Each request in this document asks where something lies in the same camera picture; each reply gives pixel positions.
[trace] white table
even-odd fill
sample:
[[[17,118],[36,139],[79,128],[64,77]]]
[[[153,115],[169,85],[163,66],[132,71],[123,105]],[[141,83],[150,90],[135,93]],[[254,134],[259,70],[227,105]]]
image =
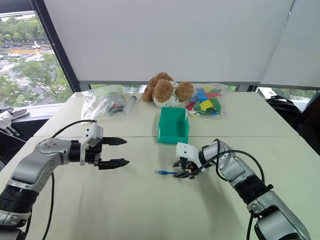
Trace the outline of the white table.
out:
[[[134,112],[125,116],[122,112],[98,118],[105,136],[113,137],[156,137],[161,109],[153,102],[138,97]],[[64,126],[81,119],[83,98],[74,94],[64,106],[52,116],[35,137],[51,137]],[[225,96],[228,115],[224,117],[189,117],[190,137],[241,137],[241,136],[298,136],[261,96],[256,92],[232,92]],[[81,137],[88,124],[77,124],[59,136]]]
[[[0,172],[0,191],[18,162],[42,137],[32,137]],[[156,175],[172,170],[174,144],[156,137],[125,137],[127,144],[104,146],[102,158],[130,163],[113,170],[70,163],[55,170],[55,199],[47,240],[239,240],[249,221],[246,205],[212,168],[194,180]],[[266,184],[320,240],[320,157],[300,136],[220,137],[261,163]],[[212,137],[190,137],[200,148]],[[255,164],[243,159],[256,171]],[[48,220],[51,181],[33,206],[27,240],[41,239]],[[252,228],[251,238],[257,239]]]

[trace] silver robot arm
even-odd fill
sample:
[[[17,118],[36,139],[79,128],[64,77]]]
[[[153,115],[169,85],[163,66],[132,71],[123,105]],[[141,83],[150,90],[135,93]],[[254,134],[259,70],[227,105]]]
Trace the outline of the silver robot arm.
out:
[[[103,137],[103,128],[92,123],[80,142],[48,138],[40,141],[33,152],[23,158],[5,189],[0,194],[0,239],[23,240],[23,227],[31,215],[31,209],[40,191],[46,185],[54,169],[70,162],[97,166],[99,170],[115,169],[129,163],[121,159],[102,161],[102,145],[120,145],[126,141],[117,137]]]
[[[220,141],[220,153],[232,150],[226,143]],[[182,171],[175,178],[195,178],[198,169],[206,161],[218,153],[218,143],[204,146],[201,150],[179,142],[176,146],[176,156],[179,160],[173,167],[181,167]],[[207,168],[215,165],[214,161]],[[311,237],[298,217],[287,205],[271,191],[272,185],[266,186],[255,172],[234,152],[221,154],[218,168],[227,182],[243,199],[249,213],[257,218],[254,230],[260,240],[311,240]]]

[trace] red paper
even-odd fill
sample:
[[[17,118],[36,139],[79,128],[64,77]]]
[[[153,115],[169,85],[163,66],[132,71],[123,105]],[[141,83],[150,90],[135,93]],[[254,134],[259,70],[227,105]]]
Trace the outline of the red paper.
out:
[[[212,92],[212,93],[206,93],[205,94],[207,96],[208,99],[213,99],[215,97],[219,97],[222,96],[220,93],[218,92]]]
[[[188,111],[191,111],[191,110],[194,108],[195,104],[196,104],[195,102],[189,103],[189,104],[186,106],[186,109],[188,109]]]

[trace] stuffed animal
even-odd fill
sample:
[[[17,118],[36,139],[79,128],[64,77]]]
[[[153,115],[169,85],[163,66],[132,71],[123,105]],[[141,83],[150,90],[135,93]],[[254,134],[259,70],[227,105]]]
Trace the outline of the stuffed animal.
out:
[[[194,86],[184,81],[175,82],[167,73],[160,72],[146,85],[142,95],[145,102],[153,101],[158,107],[181,108],[194,93]]]

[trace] blue paper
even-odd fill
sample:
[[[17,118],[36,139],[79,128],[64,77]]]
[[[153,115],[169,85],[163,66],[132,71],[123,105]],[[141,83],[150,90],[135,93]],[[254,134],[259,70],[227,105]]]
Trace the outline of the blue paper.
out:
[[[203,88],[196,88],[195,90],[197,93],[205,93],[205,90]]]
[[[206,96],[205,91],[203,91],[203,92],[198,92],[198,93],[196,94],[196,96],[197,96],[197,98],[199,99],[200,103],[208,100],[208,97]]]
[[[192,103],[195,103],[196,101],[198,101],[199,100],[199,98],[197,97],[197,95],[193,95],[191,98],[190,98],[190,101],[192,102]]]

